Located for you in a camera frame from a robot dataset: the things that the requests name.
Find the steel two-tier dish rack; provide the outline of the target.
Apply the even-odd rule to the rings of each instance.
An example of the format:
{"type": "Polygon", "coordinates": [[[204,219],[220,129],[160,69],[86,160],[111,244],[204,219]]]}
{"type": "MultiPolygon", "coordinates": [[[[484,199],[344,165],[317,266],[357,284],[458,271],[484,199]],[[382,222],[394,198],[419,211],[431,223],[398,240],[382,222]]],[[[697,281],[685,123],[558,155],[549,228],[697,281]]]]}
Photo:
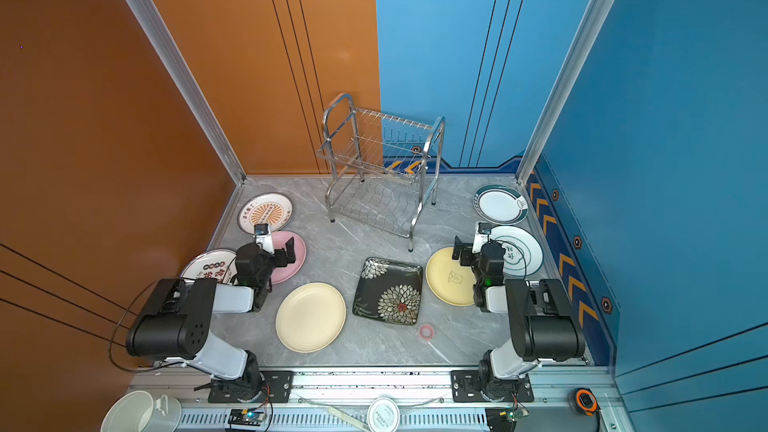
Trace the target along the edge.
{"type": "Polygon", "coordinates": [[[358,221],[405,239],[413,251],[419,218],[437,202],[445,127],[443,116],[422,123],[336,96],[324,110],[317,151],[331,174],[329,220],[358,221]]]}

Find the black floral square plate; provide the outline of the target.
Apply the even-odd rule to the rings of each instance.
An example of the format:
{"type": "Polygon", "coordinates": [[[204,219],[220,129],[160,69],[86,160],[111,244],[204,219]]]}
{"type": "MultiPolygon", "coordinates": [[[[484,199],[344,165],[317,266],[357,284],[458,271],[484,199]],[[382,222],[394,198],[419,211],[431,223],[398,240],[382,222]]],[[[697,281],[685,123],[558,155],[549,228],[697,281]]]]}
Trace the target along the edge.
{"type": "Polygon", "coordinates": [[[418,264],[369,257],[360,273],[352,313],[389,324],[416,325],[423,280],[424,269],[418,264]]]}

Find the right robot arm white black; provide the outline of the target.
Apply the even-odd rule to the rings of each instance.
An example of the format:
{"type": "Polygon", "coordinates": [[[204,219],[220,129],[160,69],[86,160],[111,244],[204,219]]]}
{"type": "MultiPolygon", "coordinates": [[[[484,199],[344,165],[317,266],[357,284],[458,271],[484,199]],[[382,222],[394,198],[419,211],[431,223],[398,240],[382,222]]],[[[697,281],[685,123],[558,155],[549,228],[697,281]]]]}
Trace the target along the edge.
{"type": "Polygon", "coordinates": [[[504,276],[506,245],[490,239],[476,246],[456,239],[452,257],[473,272],[474,305],[508,319],[509,338],[483,355],[473,387],[492,402],[530,402],[528,374],[546,363],[581,358],[586,339],[560,280],[504,276]]]}

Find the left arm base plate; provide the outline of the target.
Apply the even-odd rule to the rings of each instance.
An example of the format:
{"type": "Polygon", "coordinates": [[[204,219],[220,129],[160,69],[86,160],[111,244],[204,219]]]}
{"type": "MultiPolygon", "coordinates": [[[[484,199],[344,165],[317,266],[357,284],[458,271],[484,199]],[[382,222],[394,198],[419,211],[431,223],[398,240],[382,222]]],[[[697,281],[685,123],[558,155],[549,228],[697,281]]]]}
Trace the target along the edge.
{"type": "Polygon", "coordinates": [[[294,372],[290,370],[268,370],[261,372],[261,389],[259,392],[250,389],[235,389],[233,385],[214,383],[209,391],[207,401],[214,404],[262,404],[269,399],[271,404],[286,404],[289,402],[294,372]]]}

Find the cream round plate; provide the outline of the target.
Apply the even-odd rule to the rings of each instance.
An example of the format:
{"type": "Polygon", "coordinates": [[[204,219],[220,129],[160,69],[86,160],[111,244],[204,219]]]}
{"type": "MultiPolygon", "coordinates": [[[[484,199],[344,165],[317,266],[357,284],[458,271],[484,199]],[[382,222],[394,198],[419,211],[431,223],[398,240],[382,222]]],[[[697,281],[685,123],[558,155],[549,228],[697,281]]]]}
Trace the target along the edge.
{"type": "Polygon", "coordinates": [[[297,353],[313,353],[330,345],[346,322],[346,303],[333,286],[314,282],[293,290],[276,315],[280,342],[297,353]]]}

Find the yellow round plate with bear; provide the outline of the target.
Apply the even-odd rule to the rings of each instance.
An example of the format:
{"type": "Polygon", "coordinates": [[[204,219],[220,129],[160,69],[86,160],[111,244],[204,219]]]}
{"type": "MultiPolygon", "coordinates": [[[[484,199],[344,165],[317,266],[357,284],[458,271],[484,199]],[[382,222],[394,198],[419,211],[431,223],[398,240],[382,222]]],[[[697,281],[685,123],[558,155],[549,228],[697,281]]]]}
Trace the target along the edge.
{"type": "Polygon", "coordinates": [[[426,280],[430,290],[441,301],[458,307],[474,305],[472,269],[454,260],[453,248],[435,252],[426,267],[426,280]]]}

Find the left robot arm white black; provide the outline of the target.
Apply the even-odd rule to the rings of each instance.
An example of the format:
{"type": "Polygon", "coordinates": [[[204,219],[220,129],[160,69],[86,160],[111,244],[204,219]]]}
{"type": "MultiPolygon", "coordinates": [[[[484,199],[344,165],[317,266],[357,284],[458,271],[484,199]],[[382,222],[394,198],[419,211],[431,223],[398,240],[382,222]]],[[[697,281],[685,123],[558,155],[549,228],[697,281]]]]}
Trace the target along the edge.
{"type": "Polygon", "coordinates": [[[268,382],[256,355],[210,331],[215,314],[261,311],[273,288],[272,276],[297,260],[295,239],[277,247],[269,233],[235,252],[233,285],[214,278],[163,278],[134,319],[125,339],[132,357],[186,366],[210,377],[201,386],[216,401],[253,402],[267,397],[268,382]]]}

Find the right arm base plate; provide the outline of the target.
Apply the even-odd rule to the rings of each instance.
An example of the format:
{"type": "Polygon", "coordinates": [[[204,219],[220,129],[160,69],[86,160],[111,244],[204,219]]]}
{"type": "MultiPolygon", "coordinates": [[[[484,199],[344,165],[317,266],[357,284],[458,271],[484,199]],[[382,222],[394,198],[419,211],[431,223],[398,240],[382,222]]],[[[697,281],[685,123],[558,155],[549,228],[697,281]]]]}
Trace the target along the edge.
{"type": "Polygon", "coordinates": [[[480,377],[477,370],[453,370],[450,372],[453,401],[470,402],[520,402],[535,400],[533,387],[527,376],[501,380],[493,375],[488,380],[480,377]]]}

